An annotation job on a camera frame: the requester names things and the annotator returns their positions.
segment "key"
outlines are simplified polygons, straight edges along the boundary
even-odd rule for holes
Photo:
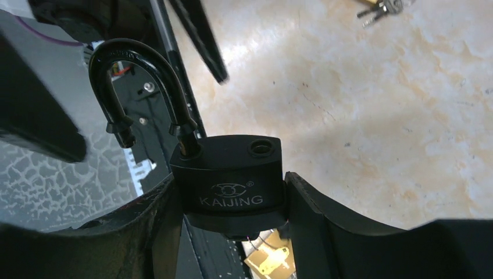
[[[397,15],[401,13],[403,10],[404,10],[403,0],[379,0],[370,9],[358,13],[356,16],[358,17],[358,19],[360,19],[363,16],[369,15],[371,13],[376,13],[375,17],[366,20],[363,23],[363,28],[365,28],[379,21],[382,17],[386,15]]]

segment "gray textured floor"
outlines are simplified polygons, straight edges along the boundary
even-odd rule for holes
[[[44,34],[69,40],[59,28],[28,21]],[[123,151],[105,133],[81,49],[45,42],[0,12],[0,26],[87,138],[85,162],[67,164],[0,142],[0,221],[58,230],[109,212],[135,191]]]

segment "marble table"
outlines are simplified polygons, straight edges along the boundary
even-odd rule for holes
[[[204,0],[218,85],[173,24],[209,135],[281,138],[284,170],[411,228],[493,217],[493,1],[418,0],[362,29],[356,0]]]

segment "bolt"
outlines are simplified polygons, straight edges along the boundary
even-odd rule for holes
[[[155,88],[154,83],[144,83],[144,89],[149,93],[153,93]]]
[[[147,118],[140,117],[140,118],[139,118],[139,122],[140,122],[140,124],[142,124],[142,125],[147,125]]]

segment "yellow label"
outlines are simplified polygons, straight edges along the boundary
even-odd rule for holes
[[[290,250],[289,248],[281,247],[275,251],[272,251],[269,253],[269,256],[267,259],[263,261],[263,263],[260,264],[259,266],[259,271],[262,275],[269,275],[274,271],[276,268],[281,266],[282,263],[286,261],[288,256],[290,255]]]

